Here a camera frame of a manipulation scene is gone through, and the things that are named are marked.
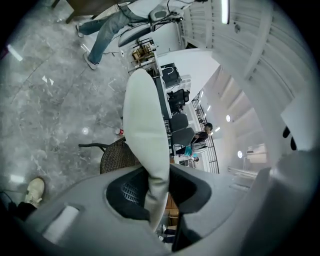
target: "ceiling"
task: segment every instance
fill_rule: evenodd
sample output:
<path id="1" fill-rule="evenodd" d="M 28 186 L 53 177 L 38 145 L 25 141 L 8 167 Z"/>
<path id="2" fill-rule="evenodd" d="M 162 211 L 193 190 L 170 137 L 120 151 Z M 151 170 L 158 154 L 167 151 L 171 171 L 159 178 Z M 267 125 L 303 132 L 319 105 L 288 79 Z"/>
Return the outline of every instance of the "ceiling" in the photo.
<path id="1" fill-rule="evenodd" d="M 319 77 L 286 14 L 268 0 L 230 0 L 230 22 L 222 24 L 220 0 L 195 2 L 185 10 L 179 30 L 185 45 L 211 50 L 221 64 L 214 91 L 233 118 L 237 140 L 252 140 L 261 127 L 271 165 L 291 153 L 281 114 Z"/>

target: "black mesh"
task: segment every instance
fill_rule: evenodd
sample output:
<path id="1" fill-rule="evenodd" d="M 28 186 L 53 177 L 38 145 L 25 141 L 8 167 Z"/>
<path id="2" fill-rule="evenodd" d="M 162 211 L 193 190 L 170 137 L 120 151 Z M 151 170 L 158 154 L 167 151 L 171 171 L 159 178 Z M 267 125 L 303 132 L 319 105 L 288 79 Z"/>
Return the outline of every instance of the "black mesh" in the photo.
<path id="1" fill-rule="evenodd" d="M 121 186 L 121 191 L 125 199 L 135 205 L 144 207 L 145 197 L 148 191 L 148 176 L 144 177 L 144 173 L 141 172 L 133 177 L 129 182 L 123 184 Z"/>
<path id="2" fill-rule="evenodd" d="M 148 172 L 143 167 L 111 182 L 106 190 L 109 204 L 124 218 L 150 220 L 144 209 L 148 191 Z"/>

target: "ceiling light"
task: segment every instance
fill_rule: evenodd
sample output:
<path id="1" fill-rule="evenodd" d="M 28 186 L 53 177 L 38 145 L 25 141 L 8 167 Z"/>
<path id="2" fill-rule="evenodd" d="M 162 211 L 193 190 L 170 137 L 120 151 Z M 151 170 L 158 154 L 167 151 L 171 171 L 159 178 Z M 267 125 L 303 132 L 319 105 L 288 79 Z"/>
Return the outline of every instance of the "ceiling light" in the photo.
<path id="1" fill-rule="evenodd" d="M 223 24 L 229 24 L 230 18 L 230 0 L 221 0 L 221 21 Z"/>
<path id="2" fill-rule="evenodd" d="M 238 151 L 238 158 L 242 158 L 242 152 L 241 151 Z"/>

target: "jeans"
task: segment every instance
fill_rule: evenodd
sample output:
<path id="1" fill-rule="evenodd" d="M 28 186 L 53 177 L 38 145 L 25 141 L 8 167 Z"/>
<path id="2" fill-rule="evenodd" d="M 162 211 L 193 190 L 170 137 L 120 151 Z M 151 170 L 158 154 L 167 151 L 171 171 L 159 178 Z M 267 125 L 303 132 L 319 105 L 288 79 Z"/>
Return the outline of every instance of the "jeans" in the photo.
<path id="1" fill-rule="evenodd" d="M 98 20 L 87 22 L 79 27 L 79 32 L 84 35 L 91 35 L 99 31 L 88 60 L 94 64 L 101 61 L 105 49 L 110 44 L 115 34 L 129 23 L 148 22 L 148 19 L 135 15 L 127 6 L 121 10 Z"/>

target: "white wall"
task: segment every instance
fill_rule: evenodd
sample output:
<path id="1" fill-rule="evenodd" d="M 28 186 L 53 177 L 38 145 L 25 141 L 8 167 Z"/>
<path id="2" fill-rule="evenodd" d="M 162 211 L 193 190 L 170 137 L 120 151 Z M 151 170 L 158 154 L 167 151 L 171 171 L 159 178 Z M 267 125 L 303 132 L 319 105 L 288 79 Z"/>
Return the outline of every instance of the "white wall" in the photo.
<path id="1" fill-rule="evenodd" d="M 154 43 L 158 45 L 156 54 L 161 55 L 172 51 L 178 51 L 182 49 L 179 44 L 178 33 L 175 23 L 166 24 L 155 32 L 149 33 L 140 39 L 152 38 Z"/>
<path id="2" fill-rule="evenodd" d="M 174 63 L 180 76 L 191 76 L 189 103 L 220 66 L 211 55 L 212 52 L 207 50 L 184 49 L 171 51 L 159 56 L 161 66 Z"/>

